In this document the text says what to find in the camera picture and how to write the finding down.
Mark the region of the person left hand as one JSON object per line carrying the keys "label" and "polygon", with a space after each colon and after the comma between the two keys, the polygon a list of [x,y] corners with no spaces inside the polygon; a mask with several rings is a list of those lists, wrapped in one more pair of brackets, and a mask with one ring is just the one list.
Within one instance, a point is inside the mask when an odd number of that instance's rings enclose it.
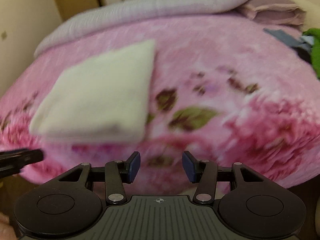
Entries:
{"label": "person left hand", "polygon": [[10,225],[9,217],[0,213],[0,240],[17,240],[15,231]]}

